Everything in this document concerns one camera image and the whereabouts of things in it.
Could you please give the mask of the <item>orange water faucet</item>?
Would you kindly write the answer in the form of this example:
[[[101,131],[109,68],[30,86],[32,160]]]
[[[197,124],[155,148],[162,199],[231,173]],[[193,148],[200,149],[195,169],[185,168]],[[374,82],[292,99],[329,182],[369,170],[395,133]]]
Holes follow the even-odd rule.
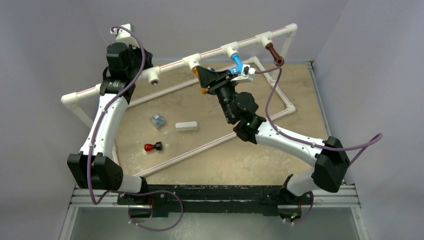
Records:
[[[195,66],[192,69],[192,71],[198,79],[198,82],[199,82],[200,87],[201,87],[201,93],[203,95],[206,95],[208,93],[208,89],[209,89],[210,84],[216,78],[215,72],[208,69],[208,68],[202,67],[200,65]]]

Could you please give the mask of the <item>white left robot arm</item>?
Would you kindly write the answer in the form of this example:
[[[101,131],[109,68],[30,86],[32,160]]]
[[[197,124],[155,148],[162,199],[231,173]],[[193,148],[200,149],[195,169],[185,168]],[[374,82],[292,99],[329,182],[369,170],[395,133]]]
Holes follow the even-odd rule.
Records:
[[[90,133],[79,153],[70,154],[67,166],[80,188],[127,192],[138,205],[146,203],[149,191],[142,177],[129,175],[113,161],[113,147],[120,121],[135,90],[132,83],[140,67],[152,66],[152,54],[122,42],[107,47],[107,68],[99,90],[99,106]]]

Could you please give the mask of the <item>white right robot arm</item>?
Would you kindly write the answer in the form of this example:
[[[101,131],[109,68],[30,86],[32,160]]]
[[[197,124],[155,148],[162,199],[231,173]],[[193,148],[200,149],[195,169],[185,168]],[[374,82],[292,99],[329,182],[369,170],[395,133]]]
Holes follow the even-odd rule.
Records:
[[[292,204],[312,190],[339,191],[350,165],[340,140],[332,136],[326,140],[307,137],[276,126],[269,115],[257,115],[259,106],[253,95],[236,92],[237,84],[253,80],[255,68],[245,64],[241,72],[214,71],[198,65],[192,71],[203,93],[217,96],[227,123],[234,126],[239,139],[278,149],[311,166],[309,170],[287,177],[280,191],[284,202]]]

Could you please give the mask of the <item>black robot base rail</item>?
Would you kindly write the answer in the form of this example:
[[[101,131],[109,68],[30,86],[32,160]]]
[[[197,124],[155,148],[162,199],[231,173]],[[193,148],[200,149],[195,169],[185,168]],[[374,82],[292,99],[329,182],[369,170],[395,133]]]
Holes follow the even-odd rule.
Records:
[[[172,185],[148,184],[148,195],[120,194],[118,205],[147,206],[154,218],[170,213],[261,214],[298,219],[312,202],[312,192],[295,196],[281,185]]]

